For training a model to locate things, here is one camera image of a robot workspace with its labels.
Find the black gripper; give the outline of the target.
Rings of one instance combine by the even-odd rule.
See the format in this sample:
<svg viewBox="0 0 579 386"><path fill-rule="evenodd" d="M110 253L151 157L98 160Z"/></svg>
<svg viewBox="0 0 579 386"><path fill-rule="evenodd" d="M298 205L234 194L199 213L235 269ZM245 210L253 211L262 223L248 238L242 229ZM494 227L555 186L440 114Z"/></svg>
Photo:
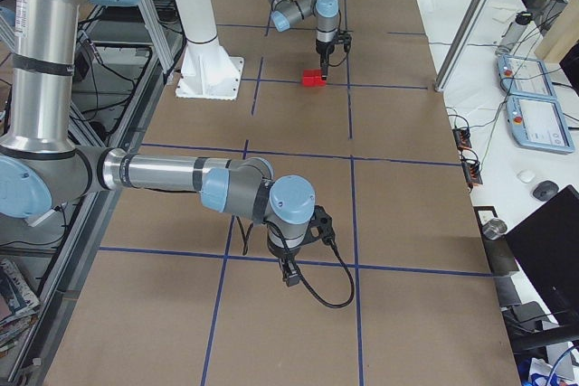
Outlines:
<svg viewBox="0 0 579 386"><path fill-rule="evenodd" d="M328 57L334 52L333 42L316 41L316 51L320 55L320 77L327 77L329 60Z"/></svg>
<svg viewBox="0 0 579 386"><path fill-rule="evenodd" d="M300 282L298 268L295 265L295 258L299 254L300 247L284 248L272 241L267 242L269 252L278 259L282 281L288 286L296 286Z"/></svg>

